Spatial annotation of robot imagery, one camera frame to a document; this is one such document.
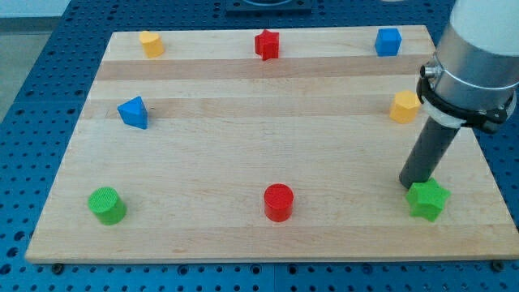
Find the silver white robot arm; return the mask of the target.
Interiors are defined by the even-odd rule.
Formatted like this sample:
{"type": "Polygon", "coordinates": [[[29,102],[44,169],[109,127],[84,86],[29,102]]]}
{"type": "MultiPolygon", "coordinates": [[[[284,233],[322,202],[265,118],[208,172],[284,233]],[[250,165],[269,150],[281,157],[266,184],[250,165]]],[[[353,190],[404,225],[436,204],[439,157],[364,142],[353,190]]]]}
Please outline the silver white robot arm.
{"type": "Polygon", "coordinates": [[[417,94],[443,127],[497,132],[518,86],[518,0],[457,0],[417,94]]]}

